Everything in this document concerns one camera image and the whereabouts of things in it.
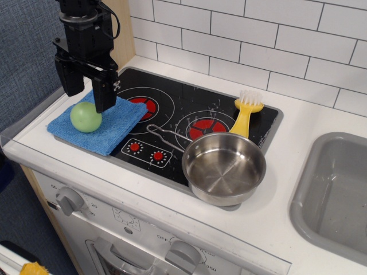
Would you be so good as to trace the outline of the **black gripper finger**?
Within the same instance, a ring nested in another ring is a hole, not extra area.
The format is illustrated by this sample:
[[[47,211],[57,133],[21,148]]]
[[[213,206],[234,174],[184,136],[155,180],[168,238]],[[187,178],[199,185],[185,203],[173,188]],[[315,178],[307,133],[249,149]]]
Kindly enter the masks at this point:
[[[55,56],[54,61],[65,93],[71,97],[82,92],[84,90],[84,77],[75,64],[72,61],[62,59],[60,56]]]
[[[92,79],[93,96],[97,113],[102,113],[116,104],[118,83],[116,71],[102,71]]]

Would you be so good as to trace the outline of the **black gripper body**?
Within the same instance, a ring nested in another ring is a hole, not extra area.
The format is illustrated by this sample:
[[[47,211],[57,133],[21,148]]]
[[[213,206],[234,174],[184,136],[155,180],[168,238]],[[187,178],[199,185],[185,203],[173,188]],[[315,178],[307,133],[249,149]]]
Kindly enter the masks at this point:
[[[109,56],[116,38],[111,19],[62,19],[65,37],[56,37],[55,56],[72,61],[83,77],[93,79],[102,71],[116,71],[117,63]]]

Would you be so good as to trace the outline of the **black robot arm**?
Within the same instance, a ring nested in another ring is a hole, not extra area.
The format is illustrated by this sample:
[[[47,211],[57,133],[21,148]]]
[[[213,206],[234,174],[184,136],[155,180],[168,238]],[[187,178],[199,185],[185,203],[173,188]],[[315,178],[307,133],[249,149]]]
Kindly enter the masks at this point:
[[[84,90],[84,78],[92,81],[97,113],[116,104],[118,65],[111,57],[117,16],[102,1],[60,1],[59,19],[65,38],[55,38],[56,70],[65,93],[71,97]]]

